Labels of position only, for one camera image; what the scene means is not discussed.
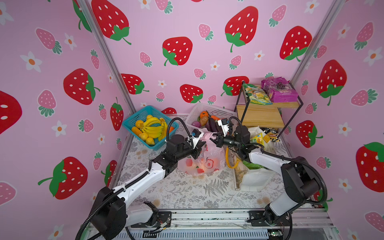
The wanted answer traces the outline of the green chips bag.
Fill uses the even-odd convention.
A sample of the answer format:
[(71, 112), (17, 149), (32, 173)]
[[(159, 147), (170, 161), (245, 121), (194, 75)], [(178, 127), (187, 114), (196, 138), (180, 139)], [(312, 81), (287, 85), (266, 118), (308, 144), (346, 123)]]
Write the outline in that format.
[(257, 170), (257, 169), (262, 169), (263, 166), (258, 165), (258, 164), (253, 164), (249, 163), (247, 161), (243, 161), (243, 164), (249, 169), (249, 170)]

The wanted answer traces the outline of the pink plastic grocery bag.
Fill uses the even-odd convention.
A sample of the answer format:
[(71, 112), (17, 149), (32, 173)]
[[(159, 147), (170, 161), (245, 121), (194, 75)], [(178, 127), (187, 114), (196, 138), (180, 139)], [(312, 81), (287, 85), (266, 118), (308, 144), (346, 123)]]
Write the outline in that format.
[(211, 141), (216, 139), (214, 133), (206, 132), (202, 141), (206, 143), (197, 159), (186, 157), (178, 162), (178, 170), (192, 176), (200, 176), (223, 170), (226, 166), (225, 148), (218, 148)]

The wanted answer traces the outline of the white paper grocery bag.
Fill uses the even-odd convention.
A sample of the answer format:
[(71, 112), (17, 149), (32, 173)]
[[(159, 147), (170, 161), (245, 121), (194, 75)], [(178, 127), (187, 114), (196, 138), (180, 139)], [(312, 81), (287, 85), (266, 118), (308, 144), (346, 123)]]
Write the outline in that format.
[[(265, 140), (265, 150), (275, 154), (275, 147), (272, 140), (261, 130), (260, 127), (249, 128), (251, 139), (259, 133), (263, 133)], [(263, 166), (262, 169), (249, 170), (243, 161), (238, 158), (231, 150), (227, 150), (228, 155), (227, 163), (230, 168), (234, 170), (235, 176), (235, 190), (243, 192), (261, 192), (277, 175), (276, 172)]]

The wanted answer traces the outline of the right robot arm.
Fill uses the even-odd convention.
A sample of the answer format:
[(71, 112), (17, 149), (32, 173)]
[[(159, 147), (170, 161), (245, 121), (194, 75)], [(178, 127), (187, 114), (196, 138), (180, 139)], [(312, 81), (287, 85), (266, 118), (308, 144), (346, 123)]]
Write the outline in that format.
[(265, 146), (252, 143), (245, 126), (237, 126), (234, 135), (215, 133), (211, 139), (217, 147), (227, 146), (238, 158), (261, 165), (279, 174), (284, 191), (265, 207), (264, 220), (268, 225), (278, 224), (284, 216), (304, 204), (323, 205), (327, 200), (327, 187), (320, 173), (303, 157), (287, 158), (267, 152)]

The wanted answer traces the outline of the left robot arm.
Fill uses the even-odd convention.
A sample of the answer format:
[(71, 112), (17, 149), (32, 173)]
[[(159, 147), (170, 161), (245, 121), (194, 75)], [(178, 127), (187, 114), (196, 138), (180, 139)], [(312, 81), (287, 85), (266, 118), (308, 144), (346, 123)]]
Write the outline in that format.
[(203, 132), (199, 130), (194, 130), (187, 138), (182, 135), (173, 135), (167, 141), (166, 149), (149, 162), (148, 169), (113, 189), (102, 188), (88, 218), (81, 225), (76, 239), (81, 239), (89, 224), (98, 230), (98, 234), (92, 239), (102, 236), (106, 240), (112, 240), (124, 228), (137, 224), (149, 227), (165, 226), (167, 222), (159, 218), (159, 210), (154, 204), (144, 202), (139, 206), (131, 207), (131, 203), (153, 184), (172, 173), (178, 167), (179, 160), (186, 157), (197, 159), (205, 145), (202, 141), (203, 136)]

